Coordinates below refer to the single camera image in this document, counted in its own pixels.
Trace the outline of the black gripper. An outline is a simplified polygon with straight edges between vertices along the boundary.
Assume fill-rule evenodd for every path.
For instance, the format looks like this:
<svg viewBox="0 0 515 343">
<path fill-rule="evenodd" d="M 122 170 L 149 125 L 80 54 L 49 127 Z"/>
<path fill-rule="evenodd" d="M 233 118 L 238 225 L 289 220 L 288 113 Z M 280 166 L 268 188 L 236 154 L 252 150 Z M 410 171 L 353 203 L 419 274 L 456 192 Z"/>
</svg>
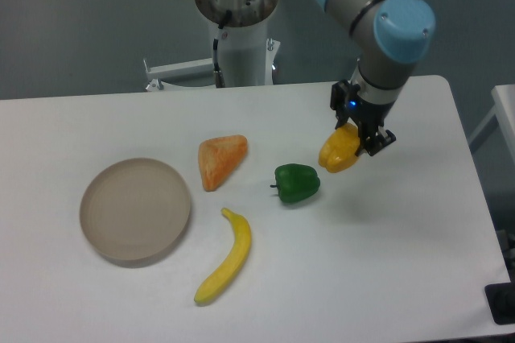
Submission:
<svg viewBox="0 0 515 343">
<path fill-rule="evenodd" d="M 332 85 L 330 108 L 336 115 L 335 129 L 349 121 L 358 129 L 355 156 L 364 153 L 374 156 L 397 140 L 385 128 L 385 118 L 396 100 L 396 89 L 381 89 L 366 81 L 342 80 Z"/>
</svg>

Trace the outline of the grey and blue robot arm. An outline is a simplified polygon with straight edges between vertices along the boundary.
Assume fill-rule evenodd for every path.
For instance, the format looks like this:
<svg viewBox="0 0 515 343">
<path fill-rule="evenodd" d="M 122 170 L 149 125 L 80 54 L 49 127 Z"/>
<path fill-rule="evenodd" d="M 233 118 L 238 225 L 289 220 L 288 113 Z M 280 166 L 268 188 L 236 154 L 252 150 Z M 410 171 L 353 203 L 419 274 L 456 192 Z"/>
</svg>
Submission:
<svg viewBox="0 0 515 343">
<path fill-rule="evenodd" d="M 358 153 L 375 155 L 395 140 L 385 118 L 435 32 L 435 16 L 423 0 L 315 0 L 360 47 L 356 69 L 334 84 L 331 108 L 339 125 L 355 123 Z M 262 85 L 264 42 L 255 28 L 278 0 L 195 0 L 212 25 L 208 63 L 219 88 Z"/>
</svg>

